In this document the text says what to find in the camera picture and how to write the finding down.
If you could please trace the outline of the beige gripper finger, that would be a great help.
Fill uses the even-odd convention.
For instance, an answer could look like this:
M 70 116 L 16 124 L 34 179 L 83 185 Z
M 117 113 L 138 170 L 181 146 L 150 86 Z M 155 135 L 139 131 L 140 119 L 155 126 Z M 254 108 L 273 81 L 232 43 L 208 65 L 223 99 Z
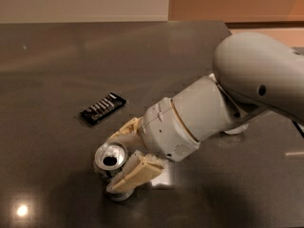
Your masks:
M 134 190 L 159 176 L 167 163 L 166 159 L 137 150 L 127 160 L 123 170 L 107 185 L 106 191 L 119 194 Z
M 144 148 L 143 138 L 140 135 L 143 118 L 133 118 L 106 139 L 108 143 L 121 143 L 128 149 Z

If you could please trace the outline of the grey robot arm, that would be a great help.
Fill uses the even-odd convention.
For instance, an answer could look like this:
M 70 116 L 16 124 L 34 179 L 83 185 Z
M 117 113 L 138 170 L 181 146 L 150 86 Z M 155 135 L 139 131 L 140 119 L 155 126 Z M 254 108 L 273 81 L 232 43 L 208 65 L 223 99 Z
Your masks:
M 160 100 L 111 136 L 146 152 L 131 155 L 106 191 L 129 192 L 157 177 L 166 162 L 197 151 L 205 139 L 267 111 L 304 123 L 303 56 L 260 33 L 231 35 L 215 50 L 211 75 Z

